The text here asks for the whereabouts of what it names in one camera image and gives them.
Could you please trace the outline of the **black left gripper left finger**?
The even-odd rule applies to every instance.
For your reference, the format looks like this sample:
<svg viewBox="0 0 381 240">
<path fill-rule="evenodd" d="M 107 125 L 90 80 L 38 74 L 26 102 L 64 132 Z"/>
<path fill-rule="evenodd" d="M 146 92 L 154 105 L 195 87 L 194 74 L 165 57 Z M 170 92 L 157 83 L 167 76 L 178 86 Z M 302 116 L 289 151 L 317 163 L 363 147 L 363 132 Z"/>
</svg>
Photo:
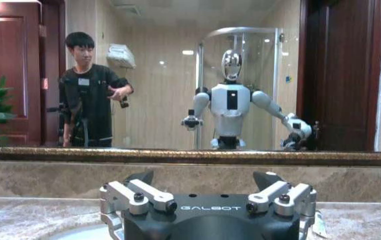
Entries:
<svg viewBox="0 0 381 240">
<path fill-rule="evenodd" d="M 154 172 L 134 173 L 123 182 L 110 181 L 99 187 L 99 214 L 101 221 L 107 226 L 109 236 L 114 240 L 125 238 L 123 220 L 118 215 L 127 211 L 141 216 L 153 208 L 165 215 L 177 210 L 177 202 L 171 193 L 159 191 L 150 185 Z"/>
</svg>

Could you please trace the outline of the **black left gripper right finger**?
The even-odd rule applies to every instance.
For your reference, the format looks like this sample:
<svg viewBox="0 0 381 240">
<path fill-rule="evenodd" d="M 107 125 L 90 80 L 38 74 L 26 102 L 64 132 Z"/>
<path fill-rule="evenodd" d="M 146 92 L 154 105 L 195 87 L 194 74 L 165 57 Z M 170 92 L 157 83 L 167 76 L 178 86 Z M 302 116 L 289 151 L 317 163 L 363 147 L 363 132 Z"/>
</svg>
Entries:
<svg viewBox="0 0 381 240">
<path fill-rule="evenodd" d="M 309 229 L 315 219 L 317 191 L 311 185 L 295 186 L 286 182 L 274 172 L 254 172 L 253 179 L 258 192 L 247 195 L 246 211 L 250 216 L 267 213 L 279 220 L 297 218 L 298 240 L 307 238 Z"/>
</svg>

